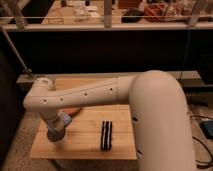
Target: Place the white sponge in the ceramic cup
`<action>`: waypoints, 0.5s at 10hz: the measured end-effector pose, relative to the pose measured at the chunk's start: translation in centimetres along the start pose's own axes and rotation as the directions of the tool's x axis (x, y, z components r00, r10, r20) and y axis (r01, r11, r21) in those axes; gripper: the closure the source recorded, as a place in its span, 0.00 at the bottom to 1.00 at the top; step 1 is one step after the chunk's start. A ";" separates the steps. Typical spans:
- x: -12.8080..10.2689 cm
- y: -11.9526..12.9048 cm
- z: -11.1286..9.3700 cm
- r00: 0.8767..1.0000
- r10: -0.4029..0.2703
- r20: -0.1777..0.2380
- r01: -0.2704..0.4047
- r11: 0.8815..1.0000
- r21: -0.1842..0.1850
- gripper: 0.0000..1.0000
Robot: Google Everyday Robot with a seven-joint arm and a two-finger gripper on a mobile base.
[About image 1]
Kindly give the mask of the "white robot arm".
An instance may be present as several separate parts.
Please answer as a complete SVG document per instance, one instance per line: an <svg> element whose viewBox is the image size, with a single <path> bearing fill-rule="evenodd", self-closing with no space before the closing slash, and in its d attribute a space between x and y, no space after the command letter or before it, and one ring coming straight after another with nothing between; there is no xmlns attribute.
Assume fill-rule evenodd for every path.
<svg viewBox="0 0 213 171"><path fill-rule="evenodd" d="M186 97L167 72L151 70L65 90L40 77L23 101L24 108L39 113L53 132L65 129L62 108L113 104L130 108L139 171L196 171Z"/></svg>

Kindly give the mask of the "grey blue gripper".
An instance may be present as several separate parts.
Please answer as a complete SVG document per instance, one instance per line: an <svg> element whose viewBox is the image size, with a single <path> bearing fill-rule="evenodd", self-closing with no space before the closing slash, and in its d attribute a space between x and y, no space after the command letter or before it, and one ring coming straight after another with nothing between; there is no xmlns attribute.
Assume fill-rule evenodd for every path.
<svg viewBox="0 0 213 171"><path fill-rule="evenodd" d="M59 143L65 138L66 127L72 122L72 118L66 112L60 112L47 128L47 138L52 143Z"/></svg>

